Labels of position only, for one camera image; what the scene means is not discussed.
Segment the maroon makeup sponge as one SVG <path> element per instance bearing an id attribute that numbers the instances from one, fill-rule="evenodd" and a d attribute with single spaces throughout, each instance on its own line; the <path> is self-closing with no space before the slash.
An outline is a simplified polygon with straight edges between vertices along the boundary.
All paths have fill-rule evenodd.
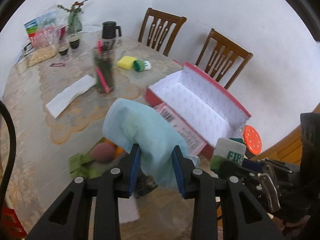
<path id="1" fill-rule="evenodd" d="M 111 161 L 116 152 L 116 147 L 109 144 L 108 142 L 102 142 L 95 145 L 91 150 L 89 155 L 99 162 Z"/>

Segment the pink tissue pack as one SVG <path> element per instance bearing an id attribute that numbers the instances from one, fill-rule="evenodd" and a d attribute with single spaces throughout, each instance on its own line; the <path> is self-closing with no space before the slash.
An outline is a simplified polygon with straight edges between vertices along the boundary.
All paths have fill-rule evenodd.
<path id="1" fill-rule="evenodd" d="M 206 142 L 169 106 L 161 103 L 154 109 L 185 139 L 191 155 L 199 155 Z"/>

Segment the light blue face mask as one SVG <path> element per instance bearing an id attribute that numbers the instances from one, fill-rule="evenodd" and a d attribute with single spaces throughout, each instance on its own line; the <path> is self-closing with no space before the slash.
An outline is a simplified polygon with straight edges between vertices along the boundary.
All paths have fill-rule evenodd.
<path id="1" fill-rule="evenodd" d="M 103 136 L 127 153 L 138 144 L 142 172 L 167 189 L 178 189 L 171 157 L 175 146 L 195 166 L 200 162 L 189 154 L 185 139 L 155 109 L 135 101 L 119 98 L 112 104 L 104 120 Z"/>

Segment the metal clip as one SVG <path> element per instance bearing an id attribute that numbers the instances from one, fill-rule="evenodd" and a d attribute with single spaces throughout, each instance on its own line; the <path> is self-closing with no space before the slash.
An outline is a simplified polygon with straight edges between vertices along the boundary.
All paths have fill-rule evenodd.
<path id="1" fill-rule="evenodd" d="M 279 191 L 276 173 L 271 163 L 261 162 L 260 164 L 262 166 L 262 172 L 259 175 L 259 183 L 266 196 L 268 208 L 271 213 L 274 213 L 281 209 L 279 201 L 281 192 Z"/>

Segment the orange round perforated lid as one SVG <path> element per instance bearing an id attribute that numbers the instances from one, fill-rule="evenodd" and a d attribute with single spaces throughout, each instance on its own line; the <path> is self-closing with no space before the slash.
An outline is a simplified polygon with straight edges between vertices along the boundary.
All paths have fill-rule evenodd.
<path id="1" fill-rule="evenodd" d="M 243 138 L 248 150 L 253 155 L 260 154 L 262 150 L 262 140 L 255 128 L 253 128 L 252 126 L 246 125 L 243 132 Z"/>

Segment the red crate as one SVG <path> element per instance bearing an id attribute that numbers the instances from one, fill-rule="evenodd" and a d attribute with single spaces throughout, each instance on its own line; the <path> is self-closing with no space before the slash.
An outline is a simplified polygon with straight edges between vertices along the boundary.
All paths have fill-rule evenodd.
<path id="1" fill-rule="evenodd" d="M 1 230 L 4 232 L 4 239 L 25 239 L 27 237 L 15 210 L 8 207 L 2 207 Z"/>

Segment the white folded paper strip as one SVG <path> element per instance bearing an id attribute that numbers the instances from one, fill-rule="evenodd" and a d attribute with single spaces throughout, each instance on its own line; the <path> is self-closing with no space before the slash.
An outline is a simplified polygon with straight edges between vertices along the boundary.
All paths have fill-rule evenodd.
<path id="1" fill-rule="evenodd" d="M 46 104 L 46 109 L 50 115 L 56 119 L 76 97 L 84 94 L 94 85 L 95 78 L 90 75 L 85 75 L 72 85 L 65 88 L 61 93 L 57 94 Z"/>

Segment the red cardboard box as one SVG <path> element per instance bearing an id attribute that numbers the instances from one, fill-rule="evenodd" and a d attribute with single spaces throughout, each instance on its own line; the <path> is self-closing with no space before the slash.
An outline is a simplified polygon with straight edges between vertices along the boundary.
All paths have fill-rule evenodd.
<path id="1" fill-rule="evenodd" d="M 211 158 L 219 138 L 239 138 L 251 117 L 232 94 L 195 65 L 185 63 L 178 72 L 150 85 L 146 102 L 168 105 L 207 144 L 203 155 Z"/>

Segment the wooden chair right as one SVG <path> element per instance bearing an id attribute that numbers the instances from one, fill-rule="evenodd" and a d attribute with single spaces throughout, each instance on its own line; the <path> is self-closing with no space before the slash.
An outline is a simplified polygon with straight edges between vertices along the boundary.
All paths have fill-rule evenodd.
<path id="1" fill-rule="evenodd" d="M 213 40 L 216 42 L 216 44 L 211 52 L 206 67 L 204 68 L 204 72 L 211 78 L 213 78 L 216 82 L 221 81 L 221 79 L 231 70 L 236 60 L 242 59 L 240 65 L 224 85 L 224 88 L 228 90 L 234 83 L 236 78 L 243 71 L 246 64 L 249 63 L 249 61 L 253 57 L 253 53 L 245 50 L 244 48 L 212 28 L 196 60 L 195 65 L 197 67 L 200 66 L 201 60 L 209 46 L 209 43 Z"/>

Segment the wooden chair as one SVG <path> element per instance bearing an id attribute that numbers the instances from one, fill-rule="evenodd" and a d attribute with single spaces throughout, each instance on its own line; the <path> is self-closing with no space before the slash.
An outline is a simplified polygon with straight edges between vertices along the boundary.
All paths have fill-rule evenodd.
<path id="1" fill-rule="evenodd" d="M 146 46 L 159 52 L 167 39 L 168 34 L 170 34 L 163 50 L 163 55 L 168 56 L 175 38 L 182 25 L 187 21 L 187 18 L 148 8 L 139 32 L 138 42 L 140 43 L 143 42 L 143 36 L 150 17 L 152 17 L 153 20 L 146 37 Z"/>
<path id="2" fill-rule="evenodd" d="M 221 79 L 231 70 L 236 60 L 242 59 L 240 65 L 224 85 L 224 88 L 228 90 L 234 83 L 236 78 L 243 71 L 246 64 L 249 63 L 249 61 L 253 57 L 253 53 L 245 50 L 244 48 L 212 28 L 196 60 L 195 65 L 197 67 L 200 66 L 201 60 L 209 46 L 209 43 L 213 40 L 216 42 L 216 44 L 211 52 L 206 67 L 204 68 L 204 72 L 211 78 L 213 78 L 216 82 L 221 81 Z"/>

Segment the pink hair clip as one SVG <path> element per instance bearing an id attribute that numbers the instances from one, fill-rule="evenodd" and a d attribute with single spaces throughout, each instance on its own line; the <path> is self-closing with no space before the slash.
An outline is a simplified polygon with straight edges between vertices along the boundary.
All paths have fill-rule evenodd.
<path id="1" fill-rule="evenodd" d="M 64 62 L 52 63 L 50 64 L 51 67 L 63 67 L 66 64 Z"/>

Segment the yellow sponge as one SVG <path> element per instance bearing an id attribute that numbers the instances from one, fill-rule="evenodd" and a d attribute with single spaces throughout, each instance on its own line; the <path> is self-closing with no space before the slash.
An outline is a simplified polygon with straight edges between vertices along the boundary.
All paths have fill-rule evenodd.
<path id="1" fill-rule="evenodd" d="M 136 61 L 136 57 L 132 56 L 123 56 L 118 62 L 117 67 L 122 69 L 132 69 L 134 62 Z"/>

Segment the bag of beans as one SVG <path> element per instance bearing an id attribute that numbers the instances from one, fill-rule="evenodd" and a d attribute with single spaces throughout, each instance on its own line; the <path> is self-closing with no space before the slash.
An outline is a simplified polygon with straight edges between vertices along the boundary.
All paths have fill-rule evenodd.
<path id="1" fill-rule="evenodd" d="M 34 66 L 42 61 L 51 59 L 57 54 L 57 48 L 55 46 L 47 46 L 39 48 L 33 52 L 30 59 L 28 60 L 28 66 Z"/>

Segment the dark small cup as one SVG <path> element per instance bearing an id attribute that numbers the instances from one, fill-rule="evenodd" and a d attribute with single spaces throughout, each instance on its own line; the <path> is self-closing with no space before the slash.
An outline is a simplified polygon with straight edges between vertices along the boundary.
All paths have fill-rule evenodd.
<path id="1" fill-rule="evenodd" d="M 71 37 L 69 39 L 69 44 L 70 44 L 70 47 L 72 49 L 77 49 L 79 47 L 79 44 L 80 44 L 80 38 L 78 37 Z"/>
<path id="2" fill-rule="evenodd" d="M 62 45 L 59 45 L 59 49 L 58 49 L 59 54 L 60 54 L 61 56 L 67 55 L 68 49 L 69 49 L 69 45 L 68 45 L 67 43 L 62 44 Z"/>

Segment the jar of coloured pencils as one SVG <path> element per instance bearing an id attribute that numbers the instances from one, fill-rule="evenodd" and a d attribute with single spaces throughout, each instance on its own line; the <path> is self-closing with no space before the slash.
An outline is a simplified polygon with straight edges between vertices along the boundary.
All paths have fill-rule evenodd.
<path id="1" fill-rule="evenodd" d="M 92 50 L 96 88 L 101 94 L 108 94 L 114 90 L 115 41 L 99 39 Z"/>

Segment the red bowl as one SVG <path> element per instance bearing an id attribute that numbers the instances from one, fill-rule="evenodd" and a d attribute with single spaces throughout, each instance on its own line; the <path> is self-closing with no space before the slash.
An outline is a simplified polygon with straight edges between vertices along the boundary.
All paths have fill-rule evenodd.
<path id="1" fill-rule="evenodd" d="M 64 26 L 62 26 L 60 28 L 60 37 L 59 37 L 59 39 L 62 39 L 64 37 L 64 35 L 66 33 L 66 30 L 67 30 L 67 27 L 68 27 L 68 24 L 66 24 L 66 25 L 64 25 Z"/>

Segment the plastic bag of snacks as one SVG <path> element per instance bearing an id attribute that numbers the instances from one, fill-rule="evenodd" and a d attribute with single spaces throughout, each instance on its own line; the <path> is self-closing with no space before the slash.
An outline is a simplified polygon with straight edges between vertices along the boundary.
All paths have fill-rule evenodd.
<path id="1" fill-rule="evenodd" d="M 55 9 L 47 10 L 24 24 L 31 45 L 35 49 L 55 47 L 60 37 L 60 21 Z"/>

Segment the glass vase with plant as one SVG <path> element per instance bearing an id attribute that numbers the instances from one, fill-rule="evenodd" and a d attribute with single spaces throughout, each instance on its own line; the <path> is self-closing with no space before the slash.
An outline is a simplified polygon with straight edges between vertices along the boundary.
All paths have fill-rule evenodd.
<path id="1" fill-rule="evenodd" d="M 58 4 L 57 7 L 67 13 L 68 15 L 68 24 L 70 28 L 75 31 L 76 33 L 82 31 L 82 23 L 80 21 L 80 15 L 82 14 L 83 10 L 82 7 L 84 4 L 89 0 L 83 0 L 81 2 L 75 1 L 70 8 L 65 7 L 61 4 Z"/>

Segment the wooden chair left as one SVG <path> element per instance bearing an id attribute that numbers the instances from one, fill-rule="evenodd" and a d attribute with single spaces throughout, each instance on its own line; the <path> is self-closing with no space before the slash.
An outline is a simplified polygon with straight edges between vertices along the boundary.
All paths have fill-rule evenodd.
<path id="1" fill-rule="evenodd" d="M 152 17 L 153 20 L 146 37 L 146 46 L 159 52 L 167 39 L 168 34 L 170 34 L 163 50 L 163 55 L 168 56 L 175 38 L 182 25 L 187 21 L 187 18 L 148 8 L 139 32 L 138 42 L 140 43 L 143 42 L 143 36 L 150 17 Z"/>

